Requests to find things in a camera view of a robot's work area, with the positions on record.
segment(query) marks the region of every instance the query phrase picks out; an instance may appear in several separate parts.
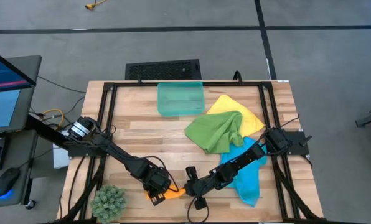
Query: green succulent plant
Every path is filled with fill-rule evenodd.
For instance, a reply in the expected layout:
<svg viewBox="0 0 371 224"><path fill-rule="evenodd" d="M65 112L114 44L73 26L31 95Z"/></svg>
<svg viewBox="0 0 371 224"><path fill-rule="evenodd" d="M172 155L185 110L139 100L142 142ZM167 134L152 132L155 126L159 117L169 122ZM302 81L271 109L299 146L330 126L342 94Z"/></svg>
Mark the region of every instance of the green succulent plant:
<svg viewBox="0 0 371 224"><path fill-rule="evenodd" d="M124 189L105 185L96 192L96 197L91 202L92 214L98 221L106 224L118 219L126 208L127 200Z"/></svg>

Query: computer monitor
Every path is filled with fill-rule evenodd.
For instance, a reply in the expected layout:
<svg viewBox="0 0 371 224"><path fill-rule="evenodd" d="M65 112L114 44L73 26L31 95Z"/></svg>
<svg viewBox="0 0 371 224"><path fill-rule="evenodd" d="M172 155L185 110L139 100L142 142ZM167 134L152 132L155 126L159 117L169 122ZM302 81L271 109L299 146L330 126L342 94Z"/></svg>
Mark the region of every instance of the computer monitor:
<svg viewBox="0 0 371 224"><path fill-rule="evenodd" d="M36 82L0 56L0 91L36 86Z"/></svg>

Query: computer mouse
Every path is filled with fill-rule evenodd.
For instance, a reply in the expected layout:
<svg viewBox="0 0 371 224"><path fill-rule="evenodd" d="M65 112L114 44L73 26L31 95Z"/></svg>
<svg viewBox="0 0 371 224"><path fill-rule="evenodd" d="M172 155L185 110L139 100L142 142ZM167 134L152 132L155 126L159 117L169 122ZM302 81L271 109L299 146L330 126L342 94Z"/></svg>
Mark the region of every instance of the computer mouse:
<svg viewBox="0 0 371 224"><path fill-rule="evenodd" d="M0 176L0 196L11 190L19 177L19 168L10 168Z"/></svg>

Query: wooden tabletop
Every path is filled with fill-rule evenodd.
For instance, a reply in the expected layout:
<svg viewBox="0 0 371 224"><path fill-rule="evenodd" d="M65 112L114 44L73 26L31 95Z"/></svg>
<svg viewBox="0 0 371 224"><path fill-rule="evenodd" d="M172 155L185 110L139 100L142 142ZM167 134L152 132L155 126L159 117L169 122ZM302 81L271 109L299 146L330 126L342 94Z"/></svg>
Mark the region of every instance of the wooden tabletop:
<svg viewBox="0 0 371 224"><path fill-rule="evenodd" d="M104 82L91 81L88 84L82 116L97 119ZM289 82L273 81L275 100L281 124L297 117L295 102ZM253 86L210 86L204 87L205 112L215 103L217 98L226 94L246 106L261 121L263 112L257 87ZM273 123L268 92L265 94L270 121ZM108 112L106 104L104 122ZM177 184L183 187L187 181L186 167L195 166L200 177L218 166L220 155L205 154L184 134L184 129L196 116L161 117L157 110L156 87L119 87L116 96L113 125L117 130L113 135L115 144L133 156L143 157L154 155L160 157L173 175ZM288 130L300 129L299 121L293 121L286 127ZM250 136L256 139L261 131ZM289 156L293 184L307 206L318 216L322 216L321 205L310 165L301 156ZM72 194L71 206L82 194L87 175L88 160L80 167ZM62 193L63 215L68 207L68 195L75 169L80 158L71 160ZM270 158L266 165L260 167L260 198L256 207L243 203L234 189L224 188L212 190L206 199L210 208L208 222L258 222L281 221L278 196L276 191L273 167ZM125 170L124 165L112 157L107 158L103 184L116 185L126 189L128 205L123 216L117 222L186 222L187 208L192 197L183 195L180 198L165 200L153 206L146 199L142 185ZM292 217L289 195L284 190L288 216ZM197 211L192 208L190 217L193 221L201 221L206 216L206 209ZM90 207L87 218L91 217Z"/></svg>

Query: mouse pad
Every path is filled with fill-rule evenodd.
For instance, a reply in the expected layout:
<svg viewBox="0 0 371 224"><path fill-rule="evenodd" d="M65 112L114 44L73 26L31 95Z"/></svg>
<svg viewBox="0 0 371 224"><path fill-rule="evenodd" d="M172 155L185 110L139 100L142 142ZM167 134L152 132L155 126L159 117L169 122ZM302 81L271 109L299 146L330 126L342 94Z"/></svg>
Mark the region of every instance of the mouse pad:
<svg viewBox="0 0 371 224"><path fill-rule="evenodd" d="M0 127L10 125L20 90L0 92Z"/></svg>

